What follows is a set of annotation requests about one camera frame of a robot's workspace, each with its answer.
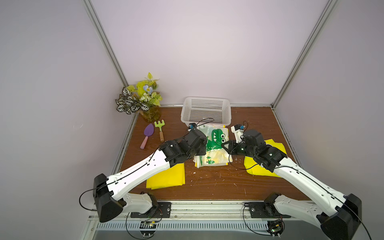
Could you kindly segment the white plastic basket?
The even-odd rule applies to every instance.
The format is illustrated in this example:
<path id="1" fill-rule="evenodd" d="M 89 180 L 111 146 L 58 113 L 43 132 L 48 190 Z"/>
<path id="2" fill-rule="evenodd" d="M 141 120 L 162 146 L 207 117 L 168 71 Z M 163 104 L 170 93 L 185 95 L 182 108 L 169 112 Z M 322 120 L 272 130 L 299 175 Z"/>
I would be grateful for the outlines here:
<path id="1" fill-rule="evenodd" d="M 187 97 L 181 113 L 181 121 L 186 125 L 190 123 L 203 123 L 203 119 L 212 118 L 213 124 L 228 126 L 232 121 L 231 104 L 227 99 Z"/>

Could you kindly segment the dinosaur print raincoat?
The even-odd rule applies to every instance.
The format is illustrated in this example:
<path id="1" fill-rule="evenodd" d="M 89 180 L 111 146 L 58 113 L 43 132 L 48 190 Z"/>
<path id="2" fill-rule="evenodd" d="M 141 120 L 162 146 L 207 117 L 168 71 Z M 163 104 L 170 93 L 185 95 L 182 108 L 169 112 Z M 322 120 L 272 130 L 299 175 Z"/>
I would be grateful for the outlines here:
<path id="1" fill-rule="evenodd" d="M 206 154 L 194 156 L 195 167 L 227 166 L 233 161 L 232 157 L 222 147 L 229 141 L 229 129 L 225 125 L 201 125 L 197 127 L 207 137 Z"/>

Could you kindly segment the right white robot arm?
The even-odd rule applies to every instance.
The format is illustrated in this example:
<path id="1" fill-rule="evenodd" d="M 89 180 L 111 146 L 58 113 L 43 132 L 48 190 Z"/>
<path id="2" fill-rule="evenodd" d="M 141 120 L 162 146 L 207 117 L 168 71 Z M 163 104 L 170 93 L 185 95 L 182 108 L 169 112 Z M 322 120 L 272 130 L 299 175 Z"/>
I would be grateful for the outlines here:
<path id="1" fill-rule="evenodd" d="M 270 194 L 264 208 L 270 215 L 287 215 L 320 228 L 331 240 L 351 240 L 362 222 L 362 201 L 344 195 L 322 183 L 298 166 L 284 152 L 266 144 L 256 130 L 235 132 L 236 140 L 222 141 L 230 155 L 252 158 L 259 166 L 285 179 L 304 193 L 312 203 L 305 203 L 279 193 Z"/>

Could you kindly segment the plain yellow raincoat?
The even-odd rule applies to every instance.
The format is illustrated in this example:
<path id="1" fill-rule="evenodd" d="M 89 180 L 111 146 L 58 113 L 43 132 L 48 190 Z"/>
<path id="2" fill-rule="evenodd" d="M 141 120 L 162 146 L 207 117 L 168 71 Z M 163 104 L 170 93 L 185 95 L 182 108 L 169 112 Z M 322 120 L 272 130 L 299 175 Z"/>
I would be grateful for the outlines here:
<path id="1" fill-rule="evenodd" d="M 182 186 L 186 183 L 185 164 L 177 164 L 172 168 L 158 173 L 146 182 L 146 188 L 151 190 Z"/>

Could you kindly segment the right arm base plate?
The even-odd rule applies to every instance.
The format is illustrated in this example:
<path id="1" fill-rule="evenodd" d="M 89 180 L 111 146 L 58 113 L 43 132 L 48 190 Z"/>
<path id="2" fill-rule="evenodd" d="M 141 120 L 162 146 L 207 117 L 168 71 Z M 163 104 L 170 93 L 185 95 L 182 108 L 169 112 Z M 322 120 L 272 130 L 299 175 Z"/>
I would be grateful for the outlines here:
<path id="1" fill-rule="evenodd" d="M 289 219 L 291 216 L 282 215 L 277 211 L 274 205 L 266 204 L 264 202 L 248 202 L 245 203 L 245 207 L 248 208 L 251 218 L 269 218 L 269 219 Z"/>

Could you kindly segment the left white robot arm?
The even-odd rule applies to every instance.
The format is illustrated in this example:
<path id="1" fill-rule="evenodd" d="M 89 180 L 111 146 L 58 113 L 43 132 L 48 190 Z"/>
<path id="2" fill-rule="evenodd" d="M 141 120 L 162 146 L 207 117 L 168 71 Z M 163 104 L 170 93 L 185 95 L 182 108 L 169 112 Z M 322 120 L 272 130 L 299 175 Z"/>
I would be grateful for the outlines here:
<path id="1" fill-rule="evenodd" d="M 122 212 L 153 215 L 159 207 L 156 198 L 130 191 L 158 173 L 205 155 L 207 142 L 203 132 L 192 129 L 179 139 L 161 143 L 147 158 L 122 172 L 96 176 L 92 192 L 99 221 L 106 223 Z"/>

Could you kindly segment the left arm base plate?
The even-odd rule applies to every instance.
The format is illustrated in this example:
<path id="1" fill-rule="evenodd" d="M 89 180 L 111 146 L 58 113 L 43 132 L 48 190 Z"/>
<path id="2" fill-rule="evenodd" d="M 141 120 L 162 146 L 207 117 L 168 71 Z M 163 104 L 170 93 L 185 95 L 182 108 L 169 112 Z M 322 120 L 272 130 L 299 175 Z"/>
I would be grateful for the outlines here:
<path id="1" fill-rule="evenodd" d="M 148 210 L 144 214 L 140 213 L 130 213 L 130 217 L 136 218 L 136 219 L 151 219 L 151 218 L 170 218 L 171 215 L 171 209 L 172 209 L 172 203 L 171 202 L 159 202 L 157 206 L 152 207 L 150 210 Z"/>

